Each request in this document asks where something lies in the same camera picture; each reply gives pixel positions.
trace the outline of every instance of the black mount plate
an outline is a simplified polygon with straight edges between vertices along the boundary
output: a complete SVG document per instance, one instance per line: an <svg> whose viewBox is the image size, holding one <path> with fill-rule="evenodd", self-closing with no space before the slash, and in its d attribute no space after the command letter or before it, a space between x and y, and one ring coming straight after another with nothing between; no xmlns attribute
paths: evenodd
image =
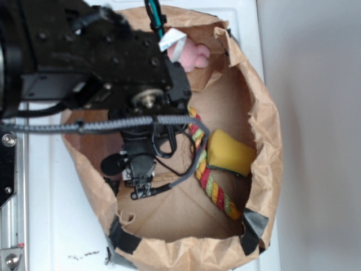
<svg viewBox="0 0 361 271"><path fill-rule="evenodd" d="M5 138L15 136L8 132L0 130L0 208L15 193L15 148L11 144L5 143Z"/></svg>

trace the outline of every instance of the colorful rope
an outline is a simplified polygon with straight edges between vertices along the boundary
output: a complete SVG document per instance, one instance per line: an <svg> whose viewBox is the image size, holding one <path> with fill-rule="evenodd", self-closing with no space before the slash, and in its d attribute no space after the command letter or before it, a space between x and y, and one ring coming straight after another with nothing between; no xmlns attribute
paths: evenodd
<svg viewBox="0 0 361 271"><path fill-rule="evenodd" d="M191 117L195 117L199 120L201 119L194 108L190 107L189 112ZM195 142L196 149L198 149L204 133L195 124L190 124L189 129L192 139ZM195 175L197 180L200 181L201 187L205 189L208 197L212 199L213 203L216 204L219 209L224 210L225 213L233 220L237 220L241 217L241 212L237 209L235 203L230 200L230 197L214 181L213 175L207 167L207 150L202 150L202 154L197 162Z"/></svg>

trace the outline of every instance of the pink plush toy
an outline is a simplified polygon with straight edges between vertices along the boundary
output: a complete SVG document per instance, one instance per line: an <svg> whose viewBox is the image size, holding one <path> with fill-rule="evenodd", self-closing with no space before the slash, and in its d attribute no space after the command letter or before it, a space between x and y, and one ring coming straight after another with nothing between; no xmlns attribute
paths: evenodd
<svg viewBox="0 0 361 271"><path fill-rule="evenodd" d="M174 53L175 45L168 48L168 56L171 59ZM185 72L191 72L195 68L206 68L210 51L203 44L196 45L190 38L187 38L183 51L180 55L179 62Z"/></svg>

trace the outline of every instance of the paper bag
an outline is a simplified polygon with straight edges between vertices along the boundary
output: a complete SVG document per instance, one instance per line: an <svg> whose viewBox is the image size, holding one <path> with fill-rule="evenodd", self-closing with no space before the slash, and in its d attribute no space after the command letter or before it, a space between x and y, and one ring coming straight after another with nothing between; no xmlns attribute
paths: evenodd
<svg viewBox="0 0 361 271"><path fill-rule="evenodd" d="M194 11L163 6L166 29L175 27L210 48L209 66L187 74L194 107L213 131L222 129L257 150L246 178L213 171L215 180L243 212L232 221L207 197L195 177L168 192L131 200L121 182L114 195L104 181L101 161L121 150L119 133L66 135L80 181L111 249L139 270L229 270L257 258L270 245L281 186L282 141L277 108L247 57L230 37L228 23ZM134 29L150 31L144 8L120 11ZM106 111L74 111L68 123L107 120ZM178 171L191 162L190 144L177 136L168 161ZM153 187L177 177L160 165Z"/></svg>

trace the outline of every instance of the dog toy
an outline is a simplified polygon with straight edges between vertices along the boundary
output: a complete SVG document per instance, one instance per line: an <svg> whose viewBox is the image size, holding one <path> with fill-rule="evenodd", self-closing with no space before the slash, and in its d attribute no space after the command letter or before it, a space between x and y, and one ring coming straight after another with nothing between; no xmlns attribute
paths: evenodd
<svg viewBox="0 0 361 271"><path fill-rule="evenodd" d="M175 45L168 48L168 56L173 57ZM185 72L191 72L195 68L206 68L208 66L208 58L210 51L207 46L203 44L196 45L193 40L187 38L182 53L180 54L179 62L184 68Z"/></svg>
<svg viewBox="0 0 361 271"><path fill-rule="evenodd" d="M191 117L201 119L194 108L190 108L189 112ZM192 139L195 142L195 147L198 149L204 133L195 124L190 124L189 129ZM219 209L224 210L231 219L239 219L241 212L237 209L235 203L230 200L228 194L214 181L211 170L207 167L206 158L207 150L202 150L199 161L197 161L196 178L200 181L201 187L205 189L207 196L212 199L212 202L216 204Z"/></svg>
<svg viewBox="0 0 361 271"><path fill-rule="evenodd" d="M208 139L208 167L248 176L256 151L235 140L222 130L216 130Z"/></svg>

